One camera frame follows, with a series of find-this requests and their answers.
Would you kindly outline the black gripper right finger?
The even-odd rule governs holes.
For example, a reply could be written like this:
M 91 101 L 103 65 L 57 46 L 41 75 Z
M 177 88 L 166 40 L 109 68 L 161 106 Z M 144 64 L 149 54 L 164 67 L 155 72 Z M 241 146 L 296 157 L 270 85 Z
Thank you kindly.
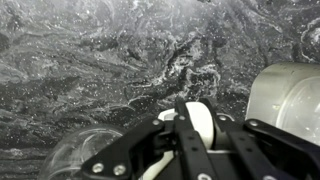
M 237 121 L 200 100 L 212 115 L 209 158 L 217 180 L 320 180 L 320 147 L 258 119 Z

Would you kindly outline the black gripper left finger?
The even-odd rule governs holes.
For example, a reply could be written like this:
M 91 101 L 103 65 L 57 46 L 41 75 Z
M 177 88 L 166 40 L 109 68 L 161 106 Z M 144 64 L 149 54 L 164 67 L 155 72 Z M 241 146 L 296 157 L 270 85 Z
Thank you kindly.
M 173 160 L 155 180 L 215 180 L 217 174 L 182 98 L 173 110 L 148 117 L 81 166 L 84 180 L 138 180 L 149 167 L 173 151 Z

